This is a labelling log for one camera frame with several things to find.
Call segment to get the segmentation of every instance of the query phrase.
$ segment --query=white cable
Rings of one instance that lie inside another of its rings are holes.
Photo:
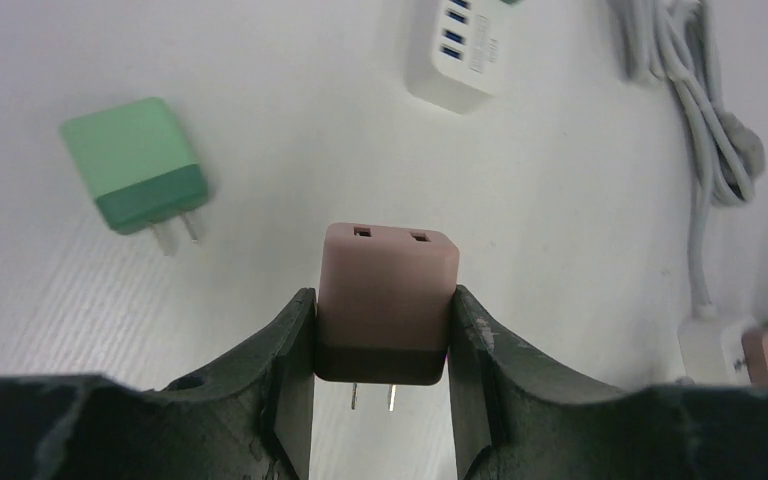
[[[693,137],[699,193],[688,239],[694,314],[716,315],[702,266],[702,241],[711,205],[740,206],[755,197],[765,167],[764,146],[723,108],[720,68],[707,0],[626,0],[630,74],[640,83],[672,82]]]

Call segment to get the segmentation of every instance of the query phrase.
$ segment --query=outlet slot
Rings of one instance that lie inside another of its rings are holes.
[[[464,25],[467,25],[469,23],[469,20],[465,16],[463,16],[460,13],[452,10],[451,8],[446,10],[446,16],[451,18],[452,20],[454,20],[456,22],[463,23]]]
[[[461,45],[465,45],[463,35],[459,35],[447,28],[443,29],[443,36],[455,43],[460,43]]]
[[[454,48],[449,48],[449,47],[447,47],[445,45],[440,47],[440,51],[445,53],[446,55],[456,59],[456,60],[460,60],[461,57],[463,56],[463,54],[461,52],[455,50]]]

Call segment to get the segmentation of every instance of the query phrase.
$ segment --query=white power strip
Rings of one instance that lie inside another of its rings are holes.
[[[418,0],[407,88],[457,113],[473,110],[502,85],[511,6],[501,0]]]
[[[751,316],[691,319],[678,329],[687,376],[696,383],[749,385],[743,334],[756,328]]]

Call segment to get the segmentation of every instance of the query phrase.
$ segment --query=white surface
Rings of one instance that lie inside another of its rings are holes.
[[[456,116],[402,84],[407,1],[0,2],[0,374],[162,387],[316,285],[334,221],[418,226],[546,353],[635,388],[681,373],[690,168],[666,86],[621,79],[603,1],[527,0],[509,80]],[[766,142],[768,2],[720,0],[726,104]],[[218,194],[200,247],[109,232],[64,119],[170,101]],[[768,171],[706,244],[720,311],[768,316]],[[445,381],[317,384],[314,479],[451,479]]]
[[[452,0],[411,4],[416,6],[408,10],[408,91],[458,113],[472,111],[499,93],[513,46],[508,36],[512,7],[499,0],[470,0],[468,9]],[[450,12],[462,15],[464,22],[451,18]],[[463,42],[448,39],[446,31],[460,35]],[[461,57],[443,53],[444,46]]]
[[[678,328],[678,343],[687,376],[697,384],[751,384],[743,334],[757,327],[750,315],[684,322]]]

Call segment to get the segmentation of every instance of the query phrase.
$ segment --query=green charger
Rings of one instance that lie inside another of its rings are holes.
[[[66,121],[60,127],[78,172],[101,216],[128,235],[181,216],[208,199],[207,181],[175,114],[160,98],[146,98]]]

